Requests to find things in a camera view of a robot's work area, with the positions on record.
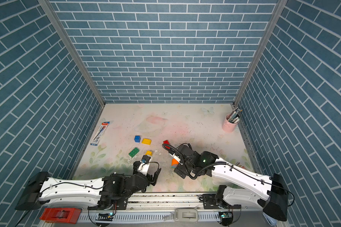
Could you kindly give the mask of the dark blue square lego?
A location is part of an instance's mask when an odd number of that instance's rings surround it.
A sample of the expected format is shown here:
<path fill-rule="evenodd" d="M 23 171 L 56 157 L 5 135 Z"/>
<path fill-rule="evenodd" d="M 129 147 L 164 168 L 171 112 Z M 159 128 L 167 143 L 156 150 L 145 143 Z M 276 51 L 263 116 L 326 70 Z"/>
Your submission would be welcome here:
<path fill-rule="evenodd" d="M 141 137 L 139 135 L 136 135 L 134 140 L 135 140 L 136 143 L 140 143 Z"/>

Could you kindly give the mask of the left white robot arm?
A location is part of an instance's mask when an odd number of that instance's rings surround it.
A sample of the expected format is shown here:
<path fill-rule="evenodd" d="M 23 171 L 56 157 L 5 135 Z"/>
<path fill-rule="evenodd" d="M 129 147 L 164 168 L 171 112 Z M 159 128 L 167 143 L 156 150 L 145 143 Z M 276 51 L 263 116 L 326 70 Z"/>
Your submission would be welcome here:
<path fill-rule="evenodd" d="M 42 206 L 51 208 L 78 208 L 89 210 L 124 210 L 128 199 L 135 193 L 146 192 L 157 183 L 161 168 L 148 173 L 150 160 L 133 163 L 132 175 L 112 173 L 90 180 L 63 180 L 48 172 L 39 172 L 27 182 L 15 210 L 32 211 Z"/>

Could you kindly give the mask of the orange half-round lego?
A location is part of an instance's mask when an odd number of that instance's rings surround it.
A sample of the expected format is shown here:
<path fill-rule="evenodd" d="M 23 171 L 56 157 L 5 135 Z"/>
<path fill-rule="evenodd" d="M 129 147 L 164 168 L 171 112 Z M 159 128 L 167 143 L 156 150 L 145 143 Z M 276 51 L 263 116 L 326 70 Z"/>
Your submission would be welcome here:
<path fill-rule="evenodd" d="M 179 164 L 179 161 L 177 161 L 176 159 L 172 159 L 171 166 L 177 166 L 178 164 Z"/>

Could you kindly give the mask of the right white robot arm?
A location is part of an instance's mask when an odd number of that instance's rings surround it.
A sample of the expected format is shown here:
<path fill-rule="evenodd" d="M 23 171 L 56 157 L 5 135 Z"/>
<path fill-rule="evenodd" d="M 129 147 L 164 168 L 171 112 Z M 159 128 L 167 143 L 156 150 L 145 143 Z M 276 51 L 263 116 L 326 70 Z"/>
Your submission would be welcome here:
<path fill-rule="evenodd" d="M 261 175 L 233 165 L 218 155 L 204 151 L 194 151 L 190 144 L 178 147 L 164 143 L 162 147 L 178 161 L 175 173 L 181 178 L 196 180 L 200 176 L 223 179 L 249 190 L 256 195 L 256 204 L 268 217 L 278 221 L 287 221 L 288 208 L 292 206 L 289 197 L 293 193 L 288 190 L 283 176 Z"/>

